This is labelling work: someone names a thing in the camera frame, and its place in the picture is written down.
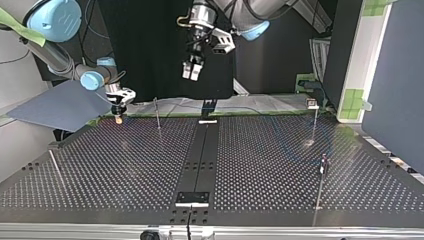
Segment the metal bracket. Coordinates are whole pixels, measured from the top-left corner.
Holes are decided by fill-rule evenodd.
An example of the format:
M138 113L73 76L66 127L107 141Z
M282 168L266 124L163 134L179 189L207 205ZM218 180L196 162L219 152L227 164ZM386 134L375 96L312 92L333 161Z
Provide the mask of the metal bracket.
M205 227L202 231L201 240L215 240L215 232L213 231L213 227Z
M203 101L203 107L202 107L202 115L199 120L199 124L214 124L218 123L218 120L212 118L209 116L209 114L213 113L216 108L216 104L218 103L218 100L205 100Z
M367 102L367 101L363 101L362 102L362 109L364 109L367 112L371 112L372 111L372 104Z
M180 192L178 193L176 207L206 208L209 207L208 192Z
M219 43L212 49L215 54L228 54L236 48L234 44L233 36L224 30L215 28L212 35L217 37Z

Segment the green tape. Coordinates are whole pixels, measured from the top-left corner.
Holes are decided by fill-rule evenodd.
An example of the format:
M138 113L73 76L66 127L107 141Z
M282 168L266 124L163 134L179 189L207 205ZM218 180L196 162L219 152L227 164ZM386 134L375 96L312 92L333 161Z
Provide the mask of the green tape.
M346 89L339 118L350 120L358 119L363 107L363 95L363 89Z
M298 85L299 81L310 81L310 82L314 82L315 81L315 74L313 73L309 73L309 74L297 74L296 76L296 86L295 86L295 91L296 92L313 92L313 89L305 89L301 86Z
M384 9L389 4L388 0L365 0L364 11L362 16L364 17L374 17L374 16L383 16Z

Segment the white panel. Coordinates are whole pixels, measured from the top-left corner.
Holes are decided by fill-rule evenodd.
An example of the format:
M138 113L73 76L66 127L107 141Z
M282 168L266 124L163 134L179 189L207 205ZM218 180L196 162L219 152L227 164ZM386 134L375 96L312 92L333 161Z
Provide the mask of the white panel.
M52 129L19 121L0 127L0 182L47 151Z
M0 62L20 58L27 51L9 32L0 31ZM32 54L0 64L0 116L47 89ZM52 141L52 129L1 117L0 182L43 154Z
M0 31L0 62L20 58L28 51L12 34ZM15 106L47 90L41 80L34 57L7 64L0 64L0 115Z

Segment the vertical pin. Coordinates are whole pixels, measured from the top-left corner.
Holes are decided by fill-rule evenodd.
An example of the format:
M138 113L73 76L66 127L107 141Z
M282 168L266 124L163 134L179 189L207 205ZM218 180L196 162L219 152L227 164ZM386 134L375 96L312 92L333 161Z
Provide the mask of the vertical pin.
M153 103L155 104L156 121L158 122L158 129L160 129L160 118L159 118L159 108L158 108L158 98L157 97L155 97L153 99Z

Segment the cable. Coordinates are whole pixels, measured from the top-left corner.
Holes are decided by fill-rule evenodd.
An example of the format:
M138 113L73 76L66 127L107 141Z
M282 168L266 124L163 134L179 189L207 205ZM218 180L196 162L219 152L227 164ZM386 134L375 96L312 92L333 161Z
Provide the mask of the cable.
M111 79L108 84L117 83L119 80L121 80L125 75L127 74L127 71L123 70L120 72L114 79Z
M216 27L214 27L214 28L212 28L211 30L209 30L209 32L208 32L208 33L206 33L203 37L201 37L201 38L199 38L199 39L196 39L196 40L193 40L193 41L191 41L191 42L188 42L188 43L187 43L187 46L190 46L190 45L196 44L196 43L198 43L198 42L201 42L201 41L203 41L203 40L207 39L207 38L210 36L210 34L213 32L213 30L215 30L215 28L216 28Z
M110 105L112 105L112 106L115 106L115 107L120 107L120 105L118 105L118 104L114 104L114 103L111 103L109 100L107 100L106 98L104 98L102 95L100 95L98 92L96 92L96 91L94 91L94 93L100 98L100 99L102 99L103 101L105 101L105 102L107 102L107 103L109 103Z
M75 66L75 62L74 59L71 57L71 55L68 53L68 51L66 51L65 48L63 48L60 45L57 45L62 51L63 53L66 54L66 56L68 56L68 66L66 67L65 70L63 71L55 71L57 73L57 75L59 76L63 76L66 75L67 73L71 73L71 80L75 80L75 76L76 76L76 66Z
M14 60L10 60L10 61L0 62L0 64L14 63L14 62L20 61L20 60L22 60L22 59L26 58L26 57L29 55L29 53L30 53L30 52L31 52L31 51L30 51L30 50L28 50L28 51L25 53L25 55L23 55L22 57L17 58L17 59L14 59Z
M108 36L105 36L103 34L100 34L98 32L96 32L91 26L90 26L90 22L91 22L91 17L93 16L93 12L94 12L94 7L96 5L96 0L93 1L93 8L91 10L90 13L90 20L87 18L87 12L88 12L88 7L90 6L92 0L88 0L87 2L87 6L85 6L85 12L84 12L84 20L85 20L85 24L87 24L87 28L86 29L90 29L90 31L92 33L94 33L95 35L101 37L101 38L105 38L105 39L110 39Z
M90 11L90 16L88 17L88 16L87 16L87 13L88 13L88 10L89 10L89 7L90 7L90 4L91 4L91 1L92 1L92 0L89 0L89 1L87 2L87 5L86 5L86 7L85 7L85 13L84 13L85 23L86 23L87 27L86 27L86 28L85 28L85 30L84 30L84 33L83 33L82 38L81 38L80 34L78 33L78 41L79 41L79 43L80 43L81 52L82 52L83 57L84 57L86 60L88 60L90 63L92 63L92 64L94 64L94 65L97 65L97 61L95 61L95 60L93 60L92 58L90 58L90 57L88 56L88 54L85 52L85 48L84 48L84 43L85 43L85 40L86 40L86 38L87 38L88 30L93 31L93 29L91 28L90 24L91 24L91 20L92 20L92 18L93 18L93 13L94 13L94 9L95 9L95 5L96 5L96 1L97 1L97 0L94 0L94 1L93 1L92 8L91 8L91 11ZM106 56L110 56L112 53L113 53L113 51L109 52Z
M246 6L247 10L250 12L250 14L252 14L252 16L254 16L256 19L261 20L261 21L270 21L270 20L275 20L277 18L280 18L282 16L284 16L285 14L287 14L300 0L296 0L292 5L290 5L290 7L285 10L284 12L275 15L275 13L281 11L285 5L281 6L281 8L279 8L277 11L275 11L275 13L273 15L275 16L271 16L271 17L263 17L258 15L255 10L253 10L252 6L250 5L249 0L243 0L244 5Z

